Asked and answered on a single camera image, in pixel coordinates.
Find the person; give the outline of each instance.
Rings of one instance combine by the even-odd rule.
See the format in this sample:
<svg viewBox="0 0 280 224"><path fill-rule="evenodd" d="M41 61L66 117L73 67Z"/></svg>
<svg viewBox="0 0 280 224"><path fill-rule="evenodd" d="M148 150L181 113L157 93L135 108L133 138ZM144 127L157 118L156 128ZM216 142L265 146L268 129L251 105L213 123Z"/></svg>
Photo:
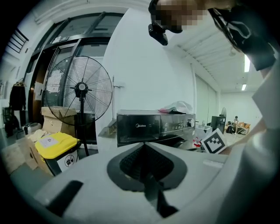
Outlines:
<svg viewBox="0 0 280 224"><path fill-rule="evenodd" d="M272 68L274 51L280 51L279 32L274 27L277 7L253 0L158 0L157 10L162 25L180 27L192 25L208 10L216 27L232 46L250 59L263 78ZM246 143L249 138L266 129L263 119L244 138L225 149Z"/></svg>
<svg viewBox="0 0 280 224"><path fill-rule="evenodd" d="M234 128L234 130L235 130L235 135L237 134L237 129L239 128L239 121L238 121L238 117L237 116L235 116L235 119L234 119L234 121L233 121L233 123L232 123L232 126L233 126L233 128Z"/></svg>

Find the ceiling light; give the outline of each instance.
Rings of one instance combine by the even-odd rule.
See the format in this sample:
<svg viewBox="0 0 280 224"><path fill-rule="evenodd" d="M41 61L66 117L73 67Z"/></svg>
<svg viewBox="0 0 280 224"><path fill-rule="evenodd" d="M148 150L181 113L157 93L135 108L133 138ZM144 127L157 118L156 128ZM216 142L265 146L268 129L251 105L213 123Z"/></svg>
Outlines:
<svg viewBox="0 0 280 224"><path fill-rule="evenodd" d="M247 55L245 56L245 67L244 67L244 72L249 72L250 71L250 60L247 57Z"/></svg>
<svg viewBox="0 0 280 224"><path fill-rule="evenodd" d="M242 86L242 89L241 89L241 90L242 90L242 91L244 91L244 90L246 89L246 86L247 86L246 84L243 84L243 86Z"/></svg>

